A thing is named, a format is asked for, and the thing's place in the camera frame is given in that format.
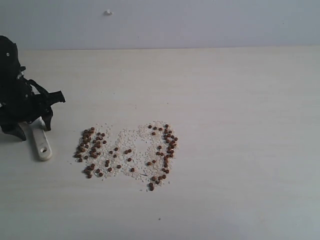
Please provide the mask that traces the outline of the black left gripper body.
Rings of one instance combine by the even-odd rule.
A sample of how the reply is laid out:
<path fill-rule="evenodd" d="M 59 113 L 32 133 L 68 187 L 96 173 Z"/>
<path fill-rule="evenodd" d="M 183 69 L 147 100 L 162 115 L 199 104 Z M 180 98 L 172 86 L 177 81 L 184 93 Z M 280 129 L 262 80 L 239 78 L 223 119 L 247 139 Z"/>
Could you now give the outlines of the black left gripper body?
<path fill-rule="evenodd" d="M 25 66 L 0 74 L 0 124 L 33 123 L 52 110 L 52 105 L 65 103 L 61 91 L 48 92 L 33 79 L 23 75 Z"/>

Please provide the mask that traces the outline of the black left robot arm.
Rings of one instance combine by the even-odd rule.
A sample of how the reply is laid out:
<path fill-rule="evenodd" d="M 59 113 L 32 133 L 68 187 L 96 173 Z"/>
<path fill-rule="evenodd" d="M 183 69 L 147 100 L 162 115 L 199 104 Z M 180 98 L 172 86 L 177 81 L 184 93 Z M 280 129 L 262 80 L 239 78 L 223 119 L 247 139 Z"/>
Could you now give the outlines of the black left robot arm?
<path fill-rule="evenodd" d="M 65 103 L 61 91 L 48 92 L 33 79 L 26 79 L 19 62 L 17 45 L 0 37 L 0 128 L 4 134 L 26 140 L 20 123 L 31 124 L 42 118 L 45 130 L 51 130 L 52 105 Z"/>

